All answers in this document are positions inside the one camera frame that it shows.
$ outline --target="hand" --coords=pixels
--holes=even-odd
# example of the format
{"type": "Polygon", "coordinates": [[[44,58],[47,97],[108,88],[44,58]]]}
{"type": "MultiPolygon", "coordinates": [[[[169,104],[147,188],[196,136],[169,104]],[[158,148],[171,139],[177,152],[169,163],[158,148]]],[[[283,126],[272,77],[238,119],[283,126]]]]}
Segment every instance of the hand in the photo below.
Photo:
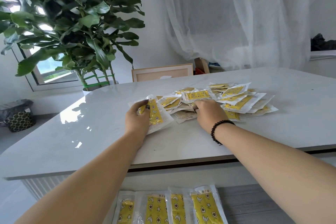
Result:
{"type": "Polygon", "coordinates": [[[198,109],[196,109],[197,121],[209,134],[211,134],[213,125],[221,120],[229,119],[224,110],[215,100],[196,100],[195,105],[198,107],[198,109]]]}
{"type": "Polygon", "coordinates": [[[136,102],[126,112],[125,118],[125,134],[133,134],[141,138],[141,143],[144,140],[149,129],[149,105],[147,105],[148,99],[136,102]],[[144,112],[140,115],[137,111],[140,107],[146,105],[144,112]]]}

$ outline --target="pile of packets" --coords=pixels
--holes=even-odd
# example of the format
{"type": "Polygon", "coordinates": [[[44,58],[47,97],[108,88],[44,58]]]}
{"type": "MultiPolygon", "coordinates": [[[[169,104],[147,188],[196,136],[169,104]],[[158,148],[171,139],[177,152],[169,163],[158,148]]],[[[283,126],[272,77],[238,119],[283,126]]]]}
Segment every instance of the pile of packets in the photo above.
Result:
{"type": "MultiPolygon", "coordinates": [[[[205,89],[187,87],[165,96],[149,95],[146,98],[149,99],[148,104],[150,105],[148,133],[153,133],[174,121],[170,115],[173,115],[179,124],[197,118],[193,106],[198,99],[214,99],[221,103],[221,107],[231,121],[246,121],[247,117],[261,116],[278,110],[269,104],[274,96],[250,89],[250,84],[250,82],[245,84],[210,83],[205,89]]],[[[145,106],[141,107],[139,114],[144,109],[145,106]]]]}
{"type": "Polygon", "coordinates": [[[227,224],[214,185],[119,191],[112,224],[227,224]]]}

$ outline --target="forearm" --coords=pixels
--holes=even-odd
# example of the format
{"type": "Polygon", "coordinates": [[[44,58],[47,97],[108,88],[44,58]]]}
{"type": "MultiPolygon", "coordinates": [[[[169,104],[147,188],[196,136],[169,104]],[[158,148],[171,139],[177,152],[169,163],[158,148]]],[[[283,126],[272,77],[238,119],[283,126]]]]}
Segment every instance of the forearm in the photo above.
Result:
{"type": "Polygon", "coordinates": [[[40,199],[16,224],[102,223],[138,148],[124,135],[40,199]]]}
{"type": "Polygon", "coordinates": [[[336,223],[336,168],[232,124],[215,137],[297,223],[336,223]]]}

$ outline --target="potted plant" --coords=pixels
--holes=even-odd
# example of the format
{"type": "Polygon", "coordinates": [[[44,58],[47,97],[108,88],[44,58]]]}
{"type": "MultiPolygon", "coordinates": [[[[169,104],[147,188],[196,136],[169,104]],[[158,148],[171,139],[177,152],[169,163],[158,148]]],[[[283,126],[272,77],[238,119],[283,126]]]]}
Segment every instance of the potted plant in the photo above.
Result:
{"type": "Polygon", "coordinates": [[[133,67],[133,59],[122,46],[137,46],[139,37],[129,29],[145,27],[138,18],[123,20],[118,15],[145,15],[139,4],[141,0],[1,0],[0,33],[4,33],[6,45],[1,54],[15,43],[22,49],[40,47],[19,62],[16,76],[31,73],[39,61],[52,57],[62,61],[56,70],[75,70],[86,91],[92,86],[86,82],[91,77],[97,79],[94,86],[110,85],[109,76],[116,84],[111,65],[116,51],[133,67]],[[20,11],[11,13],[13,4],[19,4],[20,11]],[[41,29],[45,24],[50,30],[41,29]],[[96,70],[103,76],[98,77],[96,70]]]}

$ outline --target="window frame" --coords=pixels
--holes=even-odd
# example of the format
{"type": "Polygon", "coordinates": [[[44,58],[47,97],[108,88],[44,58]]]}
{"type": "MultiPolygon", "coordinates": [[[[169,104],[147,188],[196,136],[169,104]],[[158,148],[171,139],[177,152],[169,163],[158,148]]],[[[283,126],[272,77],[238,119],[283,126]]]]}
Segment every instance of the window frame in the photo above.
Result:
{"type": "MultiPolygon", "coordinates": [[[[12,47],[12,52],[18,62],[25,59],[23,53],[21,52],[22,49],[19,48],[18,44],[14,44],[12,47]]],[[[30,55],[30,53],[25,52],[22,50],[25,55],[30,55]]],[[[39,84],[41,82],[42,77],[37,67],[34,70],[26,75],[27,81],[30,84],[30,87],[33,91],[42,91],[42,90],[53,90],[53,89],[62,89],[62,88],[71,88],[71,87],[79,87],[82,86],[81,81],[77,76],[77,81],[69,81],[69,82],[54,82],[48,84],[39,84]]]]}

